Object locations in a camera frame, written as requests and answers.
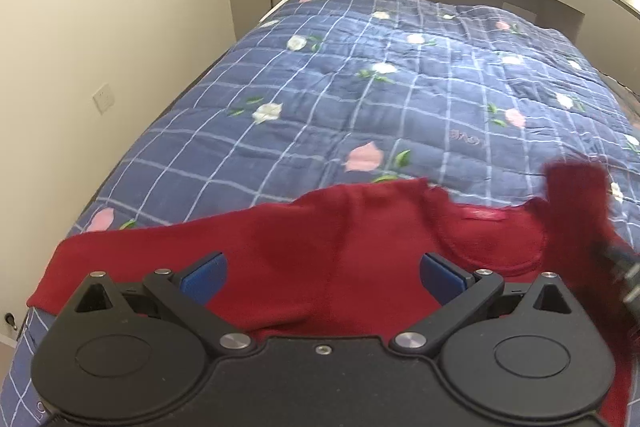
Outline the red knit sweater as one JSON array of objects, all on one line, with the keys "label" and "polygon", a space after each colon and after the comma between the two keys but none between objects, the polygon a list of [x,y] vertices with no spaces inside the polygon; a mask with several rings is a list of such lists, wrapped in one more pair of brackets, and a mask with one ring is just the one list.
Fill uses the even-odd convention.
[{"label": "red knit sweater", "polygon": [[56,247],[29,304],[58,314],[92,271],[129,283],[221,253],[228,277],[205,302],[240,329],[259,338],[390,338],[437,307],[419,280],[427,253],[513,283],[552,271],[575,291],[613,352],[615,378],[602,413],[623,426],[634,373],[631,321],[608,264],[594,252],[617,241],[608,175],[594,162],[567,161],[549,165],[544,177],[544,197],[512,207],[457,204],[443,188],[414,179],[334,185],[288,204],[170,227],[77,234]]}]

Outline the blue checked floral quilt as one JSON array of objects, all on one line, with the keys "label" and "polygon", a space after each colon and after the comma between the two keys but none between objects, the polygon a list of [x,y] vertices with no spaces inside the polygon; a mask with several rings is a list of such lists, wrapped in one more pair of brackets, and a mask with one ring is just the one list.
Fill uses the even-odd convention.
[{"label": "blue checked floral quilt", "polygon": [[[343,184],[424,179],[457,204],[512,207],[544,197],[544,170],[567,161],[605,170],[613,243],[639,256],[639,129],[559,31],[489,6],[288,0],[143,132],[66,239]],[[92,271],[58,314],[28,299],[3,425],[613,426],[613,352],[552,271],[503,277],[486,317],[437,355],[390,349],[412,325],[259,338],[232,324],[252,351],[208,352],[142,280]],[[618,299],[634,426],[639,300]]]}]

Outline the beige wall socket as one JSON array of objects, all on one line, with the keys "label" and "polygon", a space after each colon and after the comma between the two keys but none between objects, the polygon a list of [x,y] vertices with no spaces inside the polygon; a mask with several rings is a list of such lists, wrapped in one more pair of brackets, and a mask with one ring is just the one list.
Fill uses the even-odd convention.
[{"label": "beige wall socket", "polygon": [[92,96],[93,103],[98,112],[103,115],[115,104],[115,95],[108,83],[104,83],[99,87],[98,91]]}]

